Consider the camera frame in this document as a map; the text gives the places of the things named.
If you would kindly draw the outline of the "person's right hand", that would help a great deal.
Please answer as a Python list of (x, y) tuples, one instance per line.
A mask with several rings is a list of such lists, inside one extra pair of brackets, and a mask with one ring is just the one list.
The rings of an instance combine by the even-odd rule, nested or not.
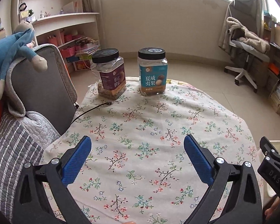
[(264, 212), (266, 220), (268, 220), (272, 216), (273, 212), (276, 210), (279, 204), (280, 204), (280, 198), (276, 196), (274, 202), (272, 202), (272, 204), (269, 205), (269, 207)]

